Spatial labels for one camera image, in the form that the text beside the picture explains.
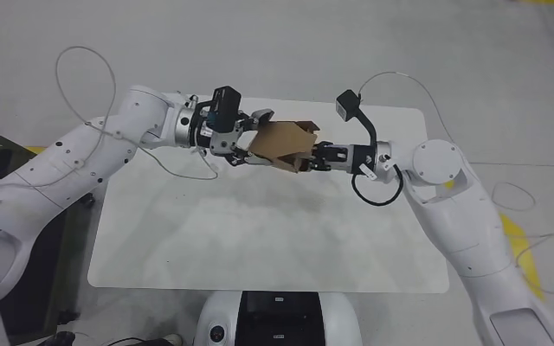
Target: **yellow tape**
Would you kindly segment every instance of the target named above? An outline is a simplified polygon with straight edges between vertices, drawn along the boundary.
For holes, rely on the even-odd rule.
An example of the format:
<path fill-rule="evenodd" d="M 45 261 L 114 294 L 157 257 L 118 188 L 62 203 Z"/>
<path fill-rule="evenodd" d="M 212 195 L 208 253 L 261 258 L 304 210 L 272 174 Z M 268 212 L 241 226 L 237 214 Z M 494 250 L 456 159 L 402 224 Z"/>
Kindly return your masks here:
<path fill-rule="evenodd" d="M 43 152 L 46 148 L 43 148 L 41 146 L 27 146 L 25 147 L 28 151 L 33 151 L 35 154 L 40 154 Z"/>
<path fill-rule="evenodd" d="M 504 225 L 504 233 L 508 236 L 508 240 L 512 246 L 513 257 L 516 258 L 526 248 L 529 248 L 531 244 L 529 244 L 529 240 L 525 238 L 525 231 L 510 220 L 509 217 L 500 213 L 500 219 L 502 219 L 502 224 Z M 529 285 L 531 291 L 541 300 L 544 300 L 543 292 L 537 288 L 540 287 L 540 278 L 538 277 L 537 268 L 535 267 L 535 261 L 533 260 L 531 251 L 527 251 L 519 257 L 519 266 L 527 279 L 531 282 L 531 285 Z"/>
<path fill-rule="evenodd" d="M 524 3 L 544 3 L 552 5 L 554 4 L 554 0 L 521 0 Z"/>
<path fill-rule="evenodd" d="M 444 187 L 447 188 L 447 189 L 453 188 L 454 187 L 454 180 L 451 180 L 449 182 L 445 182 Z"/>

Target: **white robotic arm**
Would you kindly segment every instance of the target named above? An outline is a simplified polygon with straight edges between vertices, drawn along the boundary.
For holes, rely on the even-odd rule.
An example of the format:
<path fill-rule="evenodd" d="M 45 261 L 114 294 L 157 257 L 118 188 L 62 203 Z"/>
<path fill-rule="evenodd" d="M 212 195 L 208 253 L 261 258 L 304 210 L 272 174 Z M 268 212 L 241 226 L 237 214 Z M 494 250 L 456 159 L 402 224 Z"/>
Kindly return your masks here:
<path fill-rule="evenodd" d="M 186 141 L 176 135 L 181 125 L 177 120 L 194 108 L 185 102 L 134 86 L 118 114 L 106 122 L 99 143 L 100 132 L 91 125 L 101 128 L 104 118 L 79 125 L 0 181 L 0 298 L 21 278 L 42 229 L 128 163 L 137 150 L 133 143 L 154 148 Z"/>
<path fill-rule="evenodd" d="M 132 87 L 118 114 L 105 124 L 106 135 L 89 159 L 100 133 L 90 124 L 80 125 L 1 180 L 0 298 L 21 278 L 46 224 L 128 163 L 137 144 L 209 148 L 212 155 L 224 157 L 233 166 L 271 164 L 236 143 L 244 131 L 255 131 L 268 122 L 273 112 L 261 110 L 248 116 L 238 111 L 240 98 L 228 86 L 216 89 L 211 101 L 201 103 L 196 97 L 176 98 Z M 394 143 L 377 142 L 376 131 L 352 91 L 337 102 L 345 121 L 356 117 L 368 129 L 370 145 L 316 144 L 301 170 L 344 170 L 353 175 L 353 187 L 356 176 L 388 183 L 393 172 L 400 173 L 402 190 L 424 232 L 467 289 L 483 343 L 554 344 L 554 319 L 515 267 L 498 212 L 459 148 L 431 140 L 409 153 L 400 152 Z M 93 119 L 91 124 L 101 127 L 102 121 Z M 447 189 L 443 184 L 449 181 L 454 184 Z M 417 187 L 429 185 L 437 186 L 437 196 L 424 200 Z M 393 202 L 396 196 L 374 205 Z"/>

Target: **floor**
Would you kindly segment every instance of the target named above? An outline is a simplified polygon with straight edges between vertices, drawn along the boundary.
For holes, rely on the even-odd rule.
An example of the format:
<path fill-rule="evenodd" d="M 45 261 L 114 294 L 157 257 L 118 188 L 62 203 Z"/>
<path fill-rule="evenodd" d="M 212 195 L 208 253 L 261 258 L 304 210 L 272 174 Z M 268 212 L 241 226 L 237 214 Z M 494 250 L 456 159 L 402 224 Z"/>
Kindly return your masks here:
<path fill-rule="evenodd" d="M 140 83 L 161 91 L 333 101 L 371 75 L 400 70 L 431 91 L 448 132 L 500 203 L 529 234 L 554 224 L 554 6 L 511 0 L 4 0 L 0 3 L 0 135 L 49 145 L 78 124 L 55 89 L 65 47 L 98 49 L 113 66 L 119 100 Z M 100 116 L 109 79 L 93 57 L 64 58 L 61 82 L 87 118 Z M 397 76 L 364 89 L 364 103 L 410 106 L 431 138 L 448 139 L 426 94 Z M 76 345 L 179 332 L 190 343 L 208 292 L 95 289 L 86 282 L 94 229 L 74 263 L 81 319 Z M 533 250 L 554 289 L 552 244 Z M 449 268 L 440 295 L 350 295 L 367 345 L 476 345 L 471 308 Z M 554 309 L 554 300 L 548 298 Z"/>

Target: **table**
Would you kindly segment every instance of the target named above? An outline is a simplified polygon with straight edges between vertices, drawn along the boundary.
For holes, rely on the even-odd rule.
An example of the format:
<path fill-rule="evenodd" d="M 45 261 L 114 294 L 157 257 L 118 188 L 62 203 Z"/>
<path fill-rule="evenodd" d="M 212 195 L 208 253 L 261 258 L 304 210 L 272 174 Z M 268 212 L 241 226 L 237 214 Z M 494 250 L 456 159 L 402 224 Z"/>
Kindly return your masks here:
<path fill-rule="evenodd" d="M 274 120 L 313 120 L 318 140 L 367 143 L 329 103 L 243 99 L 241 109 L 272 108 Z M 381 140 L 411 148 L 425 139 L 423 115 L 362 106 Z M 244 136 L 239 144 L 248 145 Z M 153 152 L 180 174 L 208 175 L 198 155 Z M 344 172 L 293 173 L 233 168 L 209 160 L 211 182 L 175 178 L 139 153 L 108 184 L 88 272 L 97 287 L 320 292 L 445 292 L 446 261 L 401 196 L 384 208 L 364 204 Z M 361 183 L 375 200 L 395 183 Z"/>

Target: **cardboard box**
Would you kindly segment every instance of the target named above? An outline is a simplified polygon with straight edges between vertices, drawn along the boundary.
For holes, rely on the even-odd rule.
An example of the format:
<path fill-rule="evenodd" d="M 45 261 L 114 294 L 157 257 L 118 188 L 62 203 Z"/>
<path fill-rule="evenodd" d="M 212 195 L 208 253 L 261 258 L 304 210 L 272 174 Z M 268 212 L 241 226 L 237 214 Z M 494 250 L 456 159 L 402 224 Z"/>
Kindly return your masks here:
<path fill-rule="evenodd" d="M 312 121 L 270 122 L 258 129 L 248 150 L 265 157 L 274 167 L 298 173 L 302 159 L 312 155 L 317 130 Z"/>

